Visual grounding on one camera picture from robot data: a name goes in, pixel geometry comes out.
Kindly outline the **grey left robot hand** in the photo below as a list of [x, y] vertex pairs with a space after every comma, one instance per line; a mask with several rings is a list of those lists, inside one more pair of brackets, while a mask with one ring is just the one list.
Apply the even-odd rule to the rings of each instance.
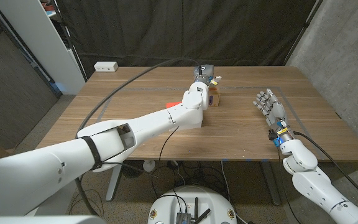
[[202, 82], [207, 86], [210, 84], [214, 75], [214, 65], [206, 64], [193, 69], [195, 82]]

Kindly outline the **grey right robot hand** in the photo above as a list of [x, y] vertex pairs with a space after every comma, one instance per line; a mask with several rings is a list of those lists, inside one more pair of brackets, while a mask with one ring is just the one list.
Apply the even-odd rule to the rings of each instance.
[[287, 122], [285, 109], [271, 89], [258, 93], [253, 104], [265, 116], [266, 122], [272, 130], [281, 130], [282, 127], [278, 122]]

